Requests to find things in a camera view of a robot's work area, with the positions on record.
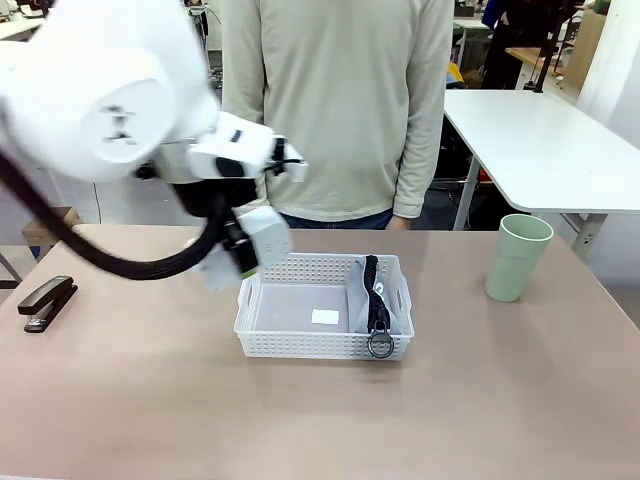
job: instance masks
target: cup rim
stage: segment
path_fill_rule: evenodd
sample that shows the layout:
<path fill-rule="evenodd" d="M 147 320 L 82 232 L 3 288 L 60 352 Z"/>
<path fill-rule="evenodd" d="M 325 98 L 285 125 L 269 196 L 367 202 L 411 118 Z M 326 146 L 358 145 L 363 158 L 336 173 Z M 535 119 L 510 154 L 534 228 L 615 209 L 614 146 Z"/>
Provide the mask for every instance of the cup rim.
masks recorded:
<path fill-rule="evenodd" d="M 512 218 L 512 217 L 526 217 L 527 219 L 535 219 L 536 222 L 540 222 L 543 225 L 545 225 L 549 229 L 550 233 L 549 233 L 548 236 L 546 236 L 544 238 L 527 238 L 527 237 L 523 237 L 521 235 L 518 235 L 517 233 L 513 233 L 504 224 L 504 221 L 506 219 Z M 515 238 L 520 239 L 520 240 L 525 240 L 527 242 L 548 242 L 549 240 L 551 240 L 553 238 L 553 233 L 554 233 L 553 232 L 553 227 L 551 225 L 549 225 L 547 222 L 545 222 L 544 220 L 542 220 L 541 218 L 534 217 L 533 215 L 525 215 L 523 213 L 512 213 L 511 215 L 506 215 L 506 216 L 502 217 L 502 220 L 500 220 L 500 226 L 502 227 L 502 229 L 506 233 L 508 233 L 512 237 L 515 237 Z"/>

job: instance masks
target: person's hand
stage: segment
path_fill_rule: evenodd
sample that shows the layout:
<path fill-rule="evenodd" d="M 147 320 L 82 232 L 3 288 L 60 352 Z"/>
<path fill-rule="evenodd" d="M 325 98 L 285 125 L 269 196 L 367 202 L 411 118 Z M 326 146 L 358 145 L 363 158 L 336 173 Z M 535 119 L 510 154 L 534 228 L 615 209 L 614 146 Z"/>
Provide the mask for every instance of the person's hand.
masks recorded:
<path fill-rule="evenodd" d="M 387 230 L 411 230 L 411 219 L 394 215 L 387 225 Z"/>

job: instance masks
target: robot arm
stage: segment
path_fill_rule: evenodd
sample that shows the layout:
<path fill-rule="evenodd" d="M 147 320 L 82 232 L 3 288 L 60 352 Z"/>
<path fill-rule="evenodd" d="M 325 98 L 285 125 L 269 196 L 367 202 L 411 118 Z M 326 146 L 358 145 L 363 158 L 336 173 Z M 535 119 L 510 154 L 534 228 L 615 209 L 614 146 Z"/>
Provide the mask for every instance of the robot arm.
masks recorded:
<path fill-rule="evenodd" d="M 302 181 L 306 164 L 268 127 L 220 112 L 204 52 L 180 4 L 56 5 L 0 76 L 0 178 L 6 186 L 76 253 L 127 278 L 165 278 L 204 261 L 201 268 L 218 279 L 210 285 L 221 288 L 281 261 L 291 244 L 280 216 L 270 207 L 242 216 L 235 209 L 256 198 L 255 179 L 265 170 Z M 150 263 L 111 257 L 65 231 L 9 161 L 33 159 L 103 182 L 129 175 L 152 157 L 185 210 L 206 218 L 207 227 L 184 252 Z"/>

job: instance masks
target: basket handle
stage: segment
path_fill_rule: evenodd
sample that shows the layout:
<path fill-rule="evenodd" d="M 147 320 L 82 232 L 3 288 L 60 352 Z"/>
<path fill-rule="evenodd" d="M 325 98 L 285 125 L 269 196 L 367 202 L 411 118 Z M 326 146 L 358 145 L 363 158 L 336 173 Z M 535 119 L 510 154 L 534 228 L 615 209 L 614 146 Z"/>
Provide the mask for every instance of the basket handle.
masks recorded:
<path fill-rule="evenodd" d="M 411 297 L 409 296 L 409 284 L 407 283 L 407 278 L 404 275 L 400 276 L 400 288 L 398 288 L 398 303 L 400 307 L 400 311 L 402 312 L 411 312 Z"/>
<path fill-rule="evenodd" d="M 244 303 L 250 289 L 251 289 L 251 278 L 245 278 L 240 284 L 240 293 L 238 294 L 238 308 L 240 308 Z"/>

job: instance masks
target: metal ring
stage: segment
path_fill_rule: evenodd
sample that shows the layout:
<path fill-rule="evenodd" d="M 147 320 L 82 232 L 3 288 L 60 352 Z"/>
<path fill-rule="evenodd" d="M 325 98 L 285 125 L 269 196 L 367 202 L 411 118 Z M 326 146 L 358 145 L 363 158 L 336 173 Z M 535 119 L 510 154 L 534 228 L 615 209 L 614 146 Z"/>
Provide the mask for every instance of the metal ring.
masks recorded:
<path fill-rule="evenodd" d="M 388 339 L 388 340 L 384 340 L 384 341 L 378 341 L 378 343 L 388 343 L 389 344 L 389 350 L 387 352 L 385 352 L 384 354 L 380 354 L 380 353 L 378 353 L 378 352 L 373 350 L 373 342 L 378 337 L 386 337 Z M 389 358 L 391 356 L 391 354 L 393 353 L 393 351 L 395 350 L 395 342 L 393 341 L 393 337 L 391 335 L 389 335 L 386 331 L 384 331 L 384 332 L 374 332 L 369 337 L 369 340 L 367 341 L 367 349 L 369 350 L 369 353 L 371 355 L 373 355 L 375 358 L 385 359 L 385 358 Z"/>

